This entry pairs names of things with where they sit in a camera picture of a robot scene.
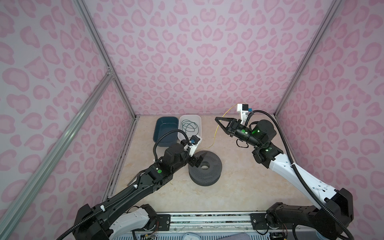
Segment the dark grey spool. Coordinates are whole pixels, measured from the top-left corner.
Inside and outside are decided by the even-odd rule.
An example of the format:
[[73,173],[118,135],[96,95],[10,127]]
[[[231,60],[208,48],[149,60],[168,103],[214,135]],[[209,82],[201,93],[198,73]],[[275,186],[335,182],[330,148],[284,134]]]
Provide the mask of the dark grey spool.
[[199,151],[195,153],[197,158],[202,157],[202,162],[198,167],[189,166],[191,180],[203,187],[215,184],[221,176],[223,164],[221,159],[213,152]]

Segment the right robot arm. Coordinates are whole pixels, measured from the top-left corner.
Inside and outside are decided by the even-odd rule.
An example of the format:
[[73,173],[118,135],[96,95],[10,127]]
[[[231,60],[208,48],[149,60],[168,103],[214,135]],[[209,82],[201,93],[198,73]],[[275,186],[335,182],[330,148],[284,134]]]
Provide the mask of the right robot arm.
[[354,219],[352,194],[319,180],[294,163],[289,152],[276,147],[272,142],[277,134],[273,123],[260,120],[250,128],[235,118],[217,117],[215,121],[228,136],[252,146],[258,164],[283,177],[312,202],[310,206],[275,203],[267,209],[269,226],[292,224],[293,232],[298,226],[305,226],[328,240],[354,239],[348,230]]

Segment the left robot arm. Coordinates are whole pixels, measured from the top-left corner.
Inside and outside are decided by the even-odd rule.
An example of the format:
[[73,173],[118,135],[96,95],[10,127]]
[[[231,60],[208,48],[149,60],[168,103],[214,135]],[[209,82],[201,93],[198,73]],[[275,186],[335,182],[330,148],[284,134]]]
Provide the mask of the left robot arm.
[[150,205],[142,205],[133,212],[129,210],[170,182],[179,169],[186,165],[199,166],[203,159],[194,155],[197,147],[198,143],[191,141],[167,148],[162,157],[140,171],[124,190],[92,208],[81,207],[74,226],[59,238],[73,234],[77,240],[113,240],[131,231],[159,230],[159,215]]

